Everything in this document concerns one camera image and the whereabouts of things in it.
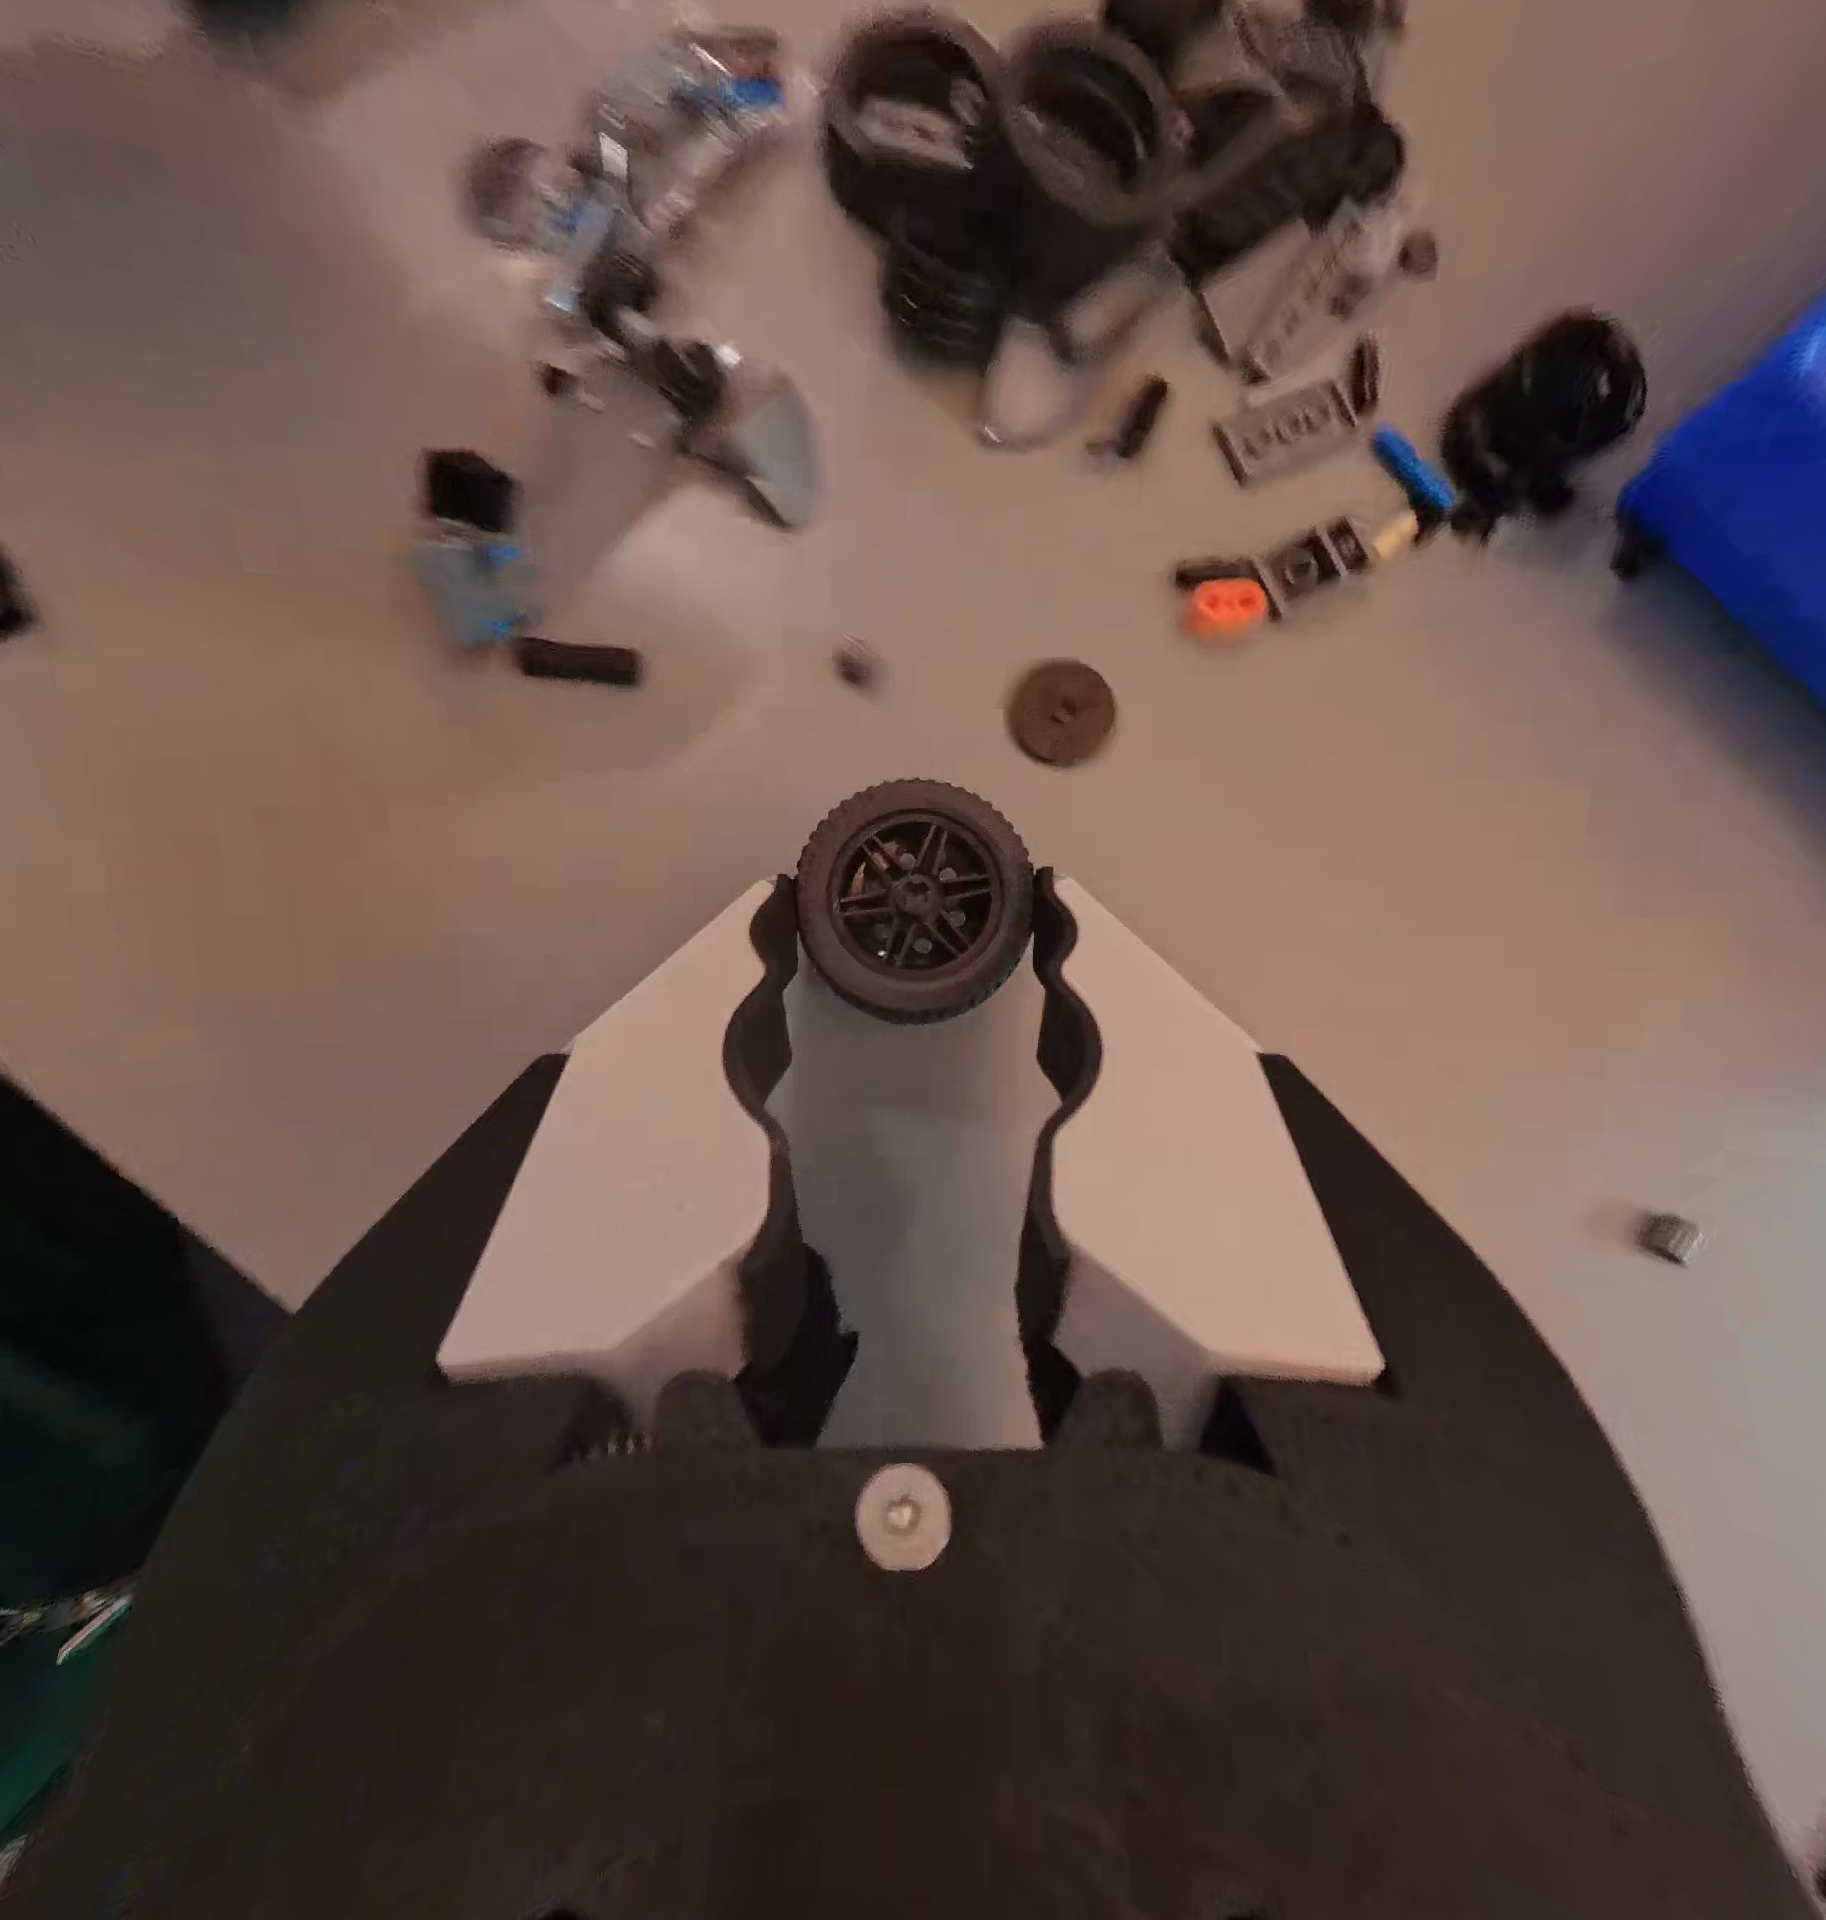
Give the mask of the black spoked toy wheel rim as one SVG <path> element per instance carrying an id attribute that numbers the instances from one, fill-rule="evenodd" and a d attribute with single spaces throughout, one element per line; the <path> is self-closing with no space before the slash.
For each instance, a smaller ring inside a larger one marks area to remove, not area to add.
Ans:
<path id="1" fill-rule="evenodd" d="M 829 930 L 874 973 L 969 963 L 991 948 L 1004 894 L 990 833 L 939 808 L 891 808 L 833 840 Z"/>
<path id="2" fill-rule="evenodd" d="M 1646 403 L 1646 361 L 1621 320 L 1578 307 L 1544 323 L 1445 413 L 1453 532 L 1489 540 L 1505 520 L 1565 513 L 1574 476 L 1632 438 Z"/>
<path id="3" fill-rule="evenodd" d="M 977 215 L 900 210 L 885 232 L 880 302 L 917 365 L 985 374 L 1007 318 L 1004 229 Z"/>

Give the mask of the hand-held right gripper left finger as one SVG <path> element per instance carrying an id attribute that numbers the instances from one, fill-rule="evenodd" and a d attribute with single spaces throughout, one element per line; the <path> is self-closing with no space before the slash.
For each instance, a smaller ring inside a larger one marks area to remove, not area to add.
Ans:
<path id="1" fill-rule="evenodd" d="M 634 1419 L 691 1372 L 825 1419 L 853 1366 L 772 1094 L 793 1064 L 788 876 L 751 885 L 566 1048 L 473 1282 L 449 1380 L 572 1376 Z"/>

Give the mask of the black round toy disc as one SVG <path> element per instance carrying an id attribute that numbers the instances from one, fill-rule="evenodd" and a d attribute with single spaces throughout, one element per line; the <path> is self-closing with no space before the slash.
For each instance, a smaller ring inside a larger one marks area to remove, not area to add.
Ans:
<path id="1" fill-rule="evenodd" d="M 1022 757 L 1073 770 L 1114 738 L 1118 696 L 1107 676 L 1082 660 L 1028 665 L 1004 703 L 1004 731 Z"/>

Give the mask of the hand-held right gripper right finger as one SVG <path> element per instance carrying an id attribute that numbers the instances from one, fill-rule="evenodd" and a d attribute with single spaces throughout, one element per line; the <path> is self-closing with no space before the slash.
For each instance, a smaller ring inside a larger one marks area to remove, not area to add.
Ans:
<path id="1" fill-rule="evenodd" d="M 1035 1417 L 1110 1372 L 1159 1419 L 1240 1380 L 1376 1389 L 1386 1357 L 1261 1047 L 1082 885 L 1033 876 L 1038 1070 L 1054 1106 L 1015 1286 Z"/>

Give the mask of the grey square tile with hole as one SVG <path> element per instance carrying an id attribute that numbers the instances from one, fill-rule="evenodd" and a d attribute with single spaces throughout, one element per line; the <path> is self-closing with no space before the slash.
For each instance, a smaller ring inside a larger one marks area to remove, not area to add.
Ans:
<path id="1" fill-rule="evenodd" d="M 1255 567 L 1274 619 L 1283 622 L 1324 593 L 1367 576 L 1377 553 L 1356 516 L 1342 513 L 1275 543 Z"/>

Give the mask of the pile of small toy bricks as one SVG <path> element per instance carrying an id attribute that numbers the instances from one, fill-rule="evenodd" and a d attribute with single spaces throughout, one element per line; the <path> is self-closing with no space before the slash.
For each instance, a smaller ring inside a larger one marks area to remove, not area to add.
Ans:
<path id="1" fill-rule="evenodd" d="M 1402 277 L 1407 133 L 1382 108 L 1410 6 L 1101 6 L 1157 65 L 1184 156 L 1142 228 L 1073 221 L 1012 163 L 1007 318 L 981 374 L 987 447 L 1059 440 L 1135 336 L 1187 302 L 1201 344 L 1268 383 Z"/>

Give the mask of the blue toy axle pin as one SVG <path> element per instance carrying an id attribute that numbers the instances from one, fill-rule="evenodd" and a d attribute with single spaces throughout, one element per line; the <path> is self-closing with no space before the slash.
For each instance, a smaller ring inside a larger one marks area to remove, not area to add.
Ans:
<path id="1" fill-rule="evenodd" d="M 1459 508 L 1453 483 L 1399 429 L 1377 426 L 1367 447 L 1423 528 L 1453 520 Z"/>

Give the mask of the blue storage bin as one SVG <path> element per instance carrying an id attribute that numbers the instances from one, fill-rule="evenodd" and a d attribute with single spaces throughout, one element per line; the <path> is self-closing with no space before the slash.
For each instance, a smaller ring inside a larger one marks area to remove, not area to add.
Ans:
<path id="1" fill-rule="evenodd" d="M 1826 713 L 1826 293 L 1621 491 L 1611 567 L 1669 563 Z"/>

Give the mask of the black rubber toy tyre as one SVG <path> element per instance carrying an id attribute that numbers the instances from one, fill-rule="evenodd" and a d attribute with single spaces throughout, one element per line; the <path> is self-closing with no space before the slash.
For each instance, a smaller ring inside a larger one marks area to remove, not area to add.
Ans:
<path id="1" fill-rule="evenodd" d="M 955 14 L 880 14 L 841 41 L 823 87 L 837 204 L 885 232 L 904 210 L 978 215 L 1012 180 L 998 46 Z"/>
<path id="2" fill-rule="evenodd" d="M 1112 30 L 1043 19 L 1012 36 L 998 120 L 1021 182 L 1058 215 L 1114 229 L 1170 212 L 1183 117 L 1157 65 Z"/>
<path id="3" fill-rule="evenodd" d="M 887 975 L 865 967 L 835 944 L 825 881 L 841 830 L 882 811 L 939 808 L 990 833 L 1004 876 L 1004 911 L 985 948 L 962 966 L 939 973 Z M 1021 967 L 1033 924 L 1033 863 L 1021 830 L 990 800 L 945 781 L 885 781 L 837 804 L 809 836 L 793 873 L 801 948 L 823 982 L 849 1006 L 897 1025 L 955 1020 L 999 993 Z"/>

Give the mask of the small clear bag of pins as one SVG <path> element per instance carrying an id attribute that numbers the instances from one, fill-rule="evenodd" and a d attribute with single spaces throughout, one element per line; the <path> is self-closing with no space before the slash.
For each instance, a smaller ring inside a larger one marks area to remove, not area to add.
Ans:
<path id="1" fill-rule="evenodd" d="M 561 146 L 502 136 L 460 174 L 468 225 L 516 259 L 561 333 L 615 336 L 661 300 L 664 259 L 705 202 L 788 129 L 769 26 L 675 26 L 591 97 Z"/>

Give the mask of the grey curved panel assembly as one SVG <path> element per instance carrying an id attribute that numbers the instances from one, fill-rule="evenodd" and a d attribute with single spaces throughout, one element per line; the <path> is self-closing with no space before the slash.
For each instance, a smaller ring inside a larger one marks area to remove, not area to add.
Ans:
<path id="1" fill-rule="evenodd" d="M 415 576 L 449 641 L 540 658 L 540 676 L 614 679 L 593 641 L 550 627 L 675 487 L 716 477 L 758 516 L 799 532 L 825 483 L 806 397 L 738 349 L 642 318 L 576 362 L 540 369 L 525 466 L 430 447 L 417 459 Z"/>

